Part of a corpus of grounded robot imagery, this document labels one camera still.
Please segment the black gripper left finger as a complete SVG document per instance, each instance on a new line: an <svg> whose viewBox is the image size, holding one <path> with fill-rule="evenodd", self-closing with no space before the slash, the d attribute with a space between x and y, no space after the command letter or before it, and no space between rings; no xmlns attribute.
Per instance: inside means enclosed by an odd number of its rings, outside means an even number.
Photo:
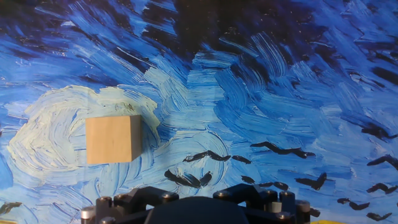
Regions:
<svg viewBox="0 0 398 224"><path fill-rule="evenodd" d="M156 207L179 199L179 194L155 187L135 188L113 197L102 196L80 212L81 224L145 224Z"/></svg>

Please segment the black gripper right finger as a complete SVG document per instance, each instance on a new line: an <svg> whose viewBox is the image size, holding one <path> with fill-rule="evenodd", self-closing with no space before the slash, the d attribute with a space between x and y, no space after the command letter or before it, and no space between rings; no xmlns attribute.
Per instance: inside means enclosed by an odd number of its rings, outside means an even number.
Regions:
<svg viewBox="0 0 398 224"><path fill-rule="evenodd" d="M223 210L237 223L310 224L320 211L288 190L277 192L260 185L238 184L219 190L213 198L227 203Z"/></svg>

